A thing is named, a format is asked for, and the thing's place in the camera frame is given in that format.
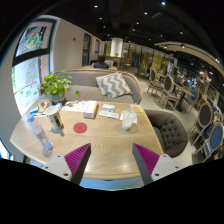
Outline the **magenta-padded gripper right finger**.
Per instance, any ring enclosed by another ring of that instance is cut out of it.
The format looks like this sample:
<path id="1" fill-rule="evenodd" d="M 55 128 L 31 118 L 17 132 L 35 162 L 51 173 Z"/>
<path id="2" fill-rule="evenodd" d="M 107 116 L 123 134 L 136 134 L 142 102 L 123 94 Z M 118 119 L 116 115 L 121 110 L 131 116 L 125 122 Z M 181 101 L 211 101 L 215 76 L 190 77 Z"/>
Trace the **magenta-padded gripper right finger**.
<path id="1" fill-rule="evenodd" d="M 169 155 L 158 155 L 136 143 L 133 144 L 132 153 L 145 185 L 181 170 L 181 166 Z"/>

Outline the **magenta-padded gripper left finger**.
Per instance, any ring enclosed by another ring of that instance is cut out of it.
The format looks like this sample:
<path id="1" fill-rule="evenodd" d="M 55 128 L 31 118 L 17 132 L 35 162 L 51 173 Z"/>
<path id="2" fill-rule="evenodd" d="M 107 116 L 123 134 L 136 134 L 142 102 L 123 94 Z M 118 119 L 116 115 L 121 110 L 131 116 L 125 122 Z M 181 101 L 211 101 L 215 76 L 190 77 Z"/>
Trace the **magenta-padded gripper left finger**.
<path id="1" fill-rule="evenodd" d="M 56 155 L 44 166 L 43 170 L 79 185 L 89 157 L 91 144 L 85 144 L 66 155 Z"/>

